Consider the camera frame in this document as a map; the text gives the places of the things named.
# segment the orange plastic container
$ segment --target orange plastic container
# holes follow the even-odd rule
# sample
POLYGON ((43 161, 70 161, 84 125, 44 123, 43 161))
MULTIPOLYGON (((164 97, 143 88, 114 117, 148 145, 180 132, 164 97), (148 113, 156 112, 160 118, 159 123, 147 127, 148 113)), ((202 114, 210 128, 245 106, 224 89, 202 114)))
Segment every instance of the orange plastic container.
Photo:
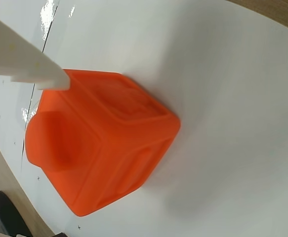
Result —
POLYGON ((69 208, 85 216, 139 188, 180 121, 121 74, 65 71, 70 89, 43 92, 25 148, 69 208))

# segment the orange box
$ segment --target orange box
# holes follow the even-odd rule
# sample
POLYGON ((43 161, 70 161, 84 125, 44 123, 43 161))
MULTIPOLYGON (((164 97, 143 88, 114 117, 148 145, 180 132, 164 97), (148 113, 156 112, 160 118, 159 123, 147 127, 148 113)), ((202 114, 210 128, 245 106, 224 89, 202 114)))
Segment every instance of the orange box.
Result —
POLYGON ((180 121, 121 74, 65 72, 70 89, 43 92, 25 148, 69 208, 85 216, 138 189, 180 121))

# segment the white plastic stick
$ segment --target white plastic stick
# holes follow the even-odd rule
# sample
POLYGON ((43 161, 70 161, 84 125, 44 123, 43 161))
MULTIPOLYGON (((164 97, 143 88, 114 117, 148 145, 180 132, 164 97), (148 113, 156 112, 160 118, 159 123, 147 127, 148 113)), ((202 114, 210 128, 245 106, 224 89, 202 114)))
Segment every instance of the white plastic stick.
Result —
POLYGON ((66 90, 67 74, 47 56, 0 21, 0 75, 36 83, 38 89, 66 90))

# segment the white surface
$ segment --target white surface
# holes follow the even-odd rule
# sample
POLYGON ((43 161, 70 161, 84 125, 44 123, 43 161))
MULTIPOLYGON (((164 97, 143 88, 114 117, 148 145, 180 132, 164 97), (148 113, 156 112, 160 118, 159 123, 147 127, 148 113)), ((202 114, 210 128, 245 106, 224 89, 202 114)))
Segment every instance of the white surface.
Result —
POLYGON ((39 89, 69 89, 67 74, 45 54, 0 21, 0 75, 36 83, 39 89))
POLYGON ((288 236, 288 29, 226 1, 62 0, 45 52, 131 76, 182 121, 142 188, 83 218, 24 158, 19 182, 55 232, 288 236))
MULTIPOLYGON (((42 50, 44 36, 58 3, 51 0, 0 0, 0 20, 24 39, 42 50)), ((11 83, 0 76, 0 151, 19 179, 25 125, 32 95, 32 84, 11 83)))

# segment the black object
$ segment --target black object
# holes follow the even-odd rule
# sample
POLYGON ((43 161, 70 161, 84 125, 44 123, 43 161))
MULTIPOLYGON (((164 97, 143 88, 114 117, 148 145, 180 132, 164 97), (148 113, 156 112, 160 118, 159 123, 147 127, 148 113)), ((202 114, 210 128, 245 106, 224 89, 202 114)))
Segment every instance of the black object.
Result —
POLYGON ((60 234, 57 234, 57 235, 55 235, 53 237, 68 237, 68 236, 66 236, 64 233, 60 233, 60 234))
POLYGON ((0 191, 0 233, 12 237, 18 234, 33 237, 16 207, 2 191, 0 191))

